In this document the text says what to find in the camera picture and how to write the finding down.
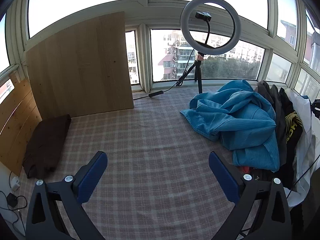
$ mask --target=wooden wall panel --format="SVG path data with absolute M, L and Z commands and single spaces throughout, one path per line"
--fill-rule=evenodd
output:
M 41 116 L 28 80 L 10 79 L 14 89 L 0 104 L 0 161 L 19 175 L 27 143 Z
M 12 144 L 9 157 L 4 165 L 17 176 L 19 176 L 21 172 L 22 161 L 26 153 L 27 143 L 41 120 L 42 119 L 38 108 L 35 106 L 21 127 L 21 130 L 19 131 L 14 143 Z
M 31 87 L 27 79 L 22 80 L 20 83 L 14 83 L 13 85 L 14 89 L 0 104 L 0 131 L 6 124 L 12 112 L 31 91 Z
M 68 27 L 27 51 L 43 119 L 133 108 L 124 12 Z
M 32 110 L 36 107 L 32 92 L 22 100 L 5 124 L 0 134 L 0 158 L 4 163 L 9 158 L 11 147 Z

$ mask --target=silver knob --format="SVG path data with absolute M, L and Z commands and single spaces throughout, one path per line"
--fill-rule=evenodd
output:
M 66 176 L 66 177 L 64 178 L 64 180 L 65 180 L 66 182 L 70 182 L 70 181 L 73 180 L 73 177 L 72 177 L 71 175 L 69 175 L 69 176 Z
M 244 174 L 244 175 L 243 175 L 243 178 L 244 178 L 245 180 L 252 180 L 252 177 L 251 177 L 250 174 Z
M 42 183 L 43 183 L 43 180 L 42 180 L 42 179 L 39 179 L 39 180 L 36 182 L 37 186 L 42 185 Z
M 280 184 L 280 183 L 281 183 L 281 180 L 278 179 L 278 178 L 274 178 L 274 179 L 273 179 L 273 182 L 276 183 L 276 184 Z

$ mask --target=white cloth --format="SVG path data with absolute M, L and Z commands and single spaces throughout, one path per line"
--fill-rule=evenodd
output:
M 316 136 L 316 158 L 320 154 L 320 120 L 312 114 L 312 134 Z M 320 167 L 320 158 L 313 165 L 314 170 L 316 171 Z
M 310 101 L 298 96 L 291 89 L 287 89 L 285 92 L 303 125 L 303 131 L 296 146 L 297 175 L 295 181 L 297 181 L 318 156 L 318 154 L 315 156 L 316 137 L 312 134 Z M 313 171 L 315 171 L 315 167 L 312 167 L 296 184 L 296 192 L 292 191 L 287 199 L 289 207 L 300 204 L 306 198 L 310 189 L 310 177 Z M 284 191 L 286 195 L 290 192 L 287 188 L 284 188 Z

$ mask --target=plaid carpet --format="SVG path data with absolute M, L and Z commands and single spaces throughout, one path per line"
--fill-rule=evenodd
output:
M 232 155 L 194 132 L 180 114 L 196 94 L 197 88 L 172 89 L 134 101 L 134 109 L 72 118 L 60 164 L 46 182 L 74 175 L 104 151 L 108 167 L 83 208 L 106 239 L 211 239 L 234 204 L 210 170 L 208 155 L 216 151 L 229 162 Z M 20 180 L 16 194 L 30 200 L 36 179 L 27 179 L 22 169 Z M 58 205 L 70 235 L 78 239 Z M 22 214 L 25 222 L 27 210 Z

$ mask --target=blue hooded jacket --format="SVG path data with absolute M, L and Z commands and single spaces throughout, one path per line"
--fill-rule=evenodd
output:
M 218 92 L 196 95 L 181 113 L 192 128 L 212 141 L 220 138 L 233 151 L 233 164 L 279 170 L 271 104 L 245 80 L 233 80 Z

